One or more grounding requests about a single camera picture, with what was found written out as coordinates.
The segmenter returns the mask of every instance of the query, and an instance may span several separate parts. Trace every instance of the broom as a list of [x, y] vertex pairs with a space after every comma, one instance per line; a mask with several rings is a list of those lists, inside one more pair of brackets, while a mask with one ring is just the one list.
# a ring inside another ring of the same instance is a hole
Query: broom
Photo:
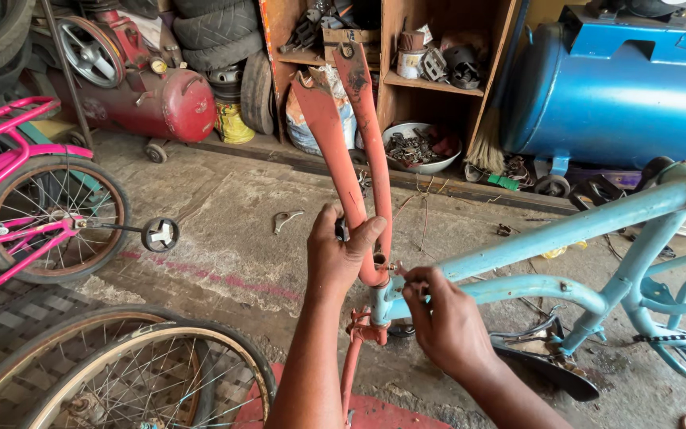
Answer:
[[520, 33], [523, 31], [523, 23], [528, 12], [529, 0], [520, 1], [520, 11], [512, 31], [512, 39], [505, 56], [505, 64], [501, 67], [499, 85], [496, 87], [494, 98], [491, 99], [491, 106], [483, 114], [481, 125], [478, 127], [476, 139], [472, 142], [470, 155], [467, 161], [481, 170], [489, 171], [491, 174], [503, 174], [505, 172], [505, 152], [499, 145], [499, 108], [501, 99], [505, 93], [507, 83], [512, 70], [512, 60], [515, 51], [518, 49]]

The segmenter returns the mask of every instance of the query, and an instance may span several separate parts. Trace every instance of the bicycle chain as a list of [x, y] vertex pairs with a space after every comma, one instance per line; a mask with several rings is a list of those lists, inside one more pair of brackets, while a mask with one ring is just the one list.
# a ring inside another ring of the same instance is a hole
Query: bicycle chain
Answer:
[[638, 343], [649, 343], [651, 341], [677, 341], [686, 340], [686, 334], [682, 335], [666, 335], [666, 336], [643, 336], [635, 335], [634, 341]]

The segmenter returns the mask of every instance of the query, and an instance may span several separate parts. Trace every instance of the paint can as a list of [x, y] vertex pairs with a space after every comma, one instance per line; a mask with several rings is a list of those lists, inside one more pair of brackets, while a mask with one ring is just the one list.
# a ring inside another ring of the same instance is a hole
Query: paint can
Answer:
[[428, 52], [423, 49], [425, 33], [404, 31], [399, 40], [399, 58], [396, 60], [395, 73], [406, 79], [420, 77], [420, 60]]

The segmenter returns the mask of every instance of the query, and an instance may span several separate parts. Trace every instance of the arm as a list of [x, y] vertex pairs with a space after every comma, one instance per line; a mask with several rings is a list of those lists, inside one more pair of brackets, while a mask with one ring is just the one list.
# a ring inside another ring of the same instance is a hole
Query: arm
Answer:
[[[438, 268], [415, 268], [404, 278], [404, 299], [412, 312], [417, 342], [497, 427], [571, 428], [496, 356], [475, 299]], [[431, 301], [425, 304], [421, 297], [428, 294]]]
[[386, 226], [367, 220], [345, 243], [335, 237], [340, 205], [325, 205], [307, 242], [309, 276], [282, 382], [266, 429], [343, 427], [338, 378], [338, 322], [365, 252]]

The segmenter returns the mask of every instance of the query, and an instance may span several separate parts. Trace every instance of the bicycle wheel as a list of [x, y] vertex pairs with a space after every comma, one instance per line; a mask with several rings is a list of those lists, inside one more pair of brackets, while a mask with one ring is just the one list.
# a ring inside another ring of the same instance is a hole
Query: bicycle wheel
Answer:
[[74, 367], [20, 427], [261, 427], [276, 389], [266, 358], [234, 329], [164, 322]]
[[72, 317], [35, 336], [0, 363], [0, 427], [28, 414], [57, 382], [55, 374], [129, 332], [178, 318], [165, 308], [118, 305]]
[[[0, 183], [0, 223], [10, 231], [71, 216], [109, 224], [131, 219], [126, 193], [97, 164], [74, 157], [36, 157]], [[60, 230], [0, 244], [0, 272], [46, 244]], [[89, 275], [123, 246], [125, 230], [81, 229], [14, 275], [23, 282], [68, 282]]]

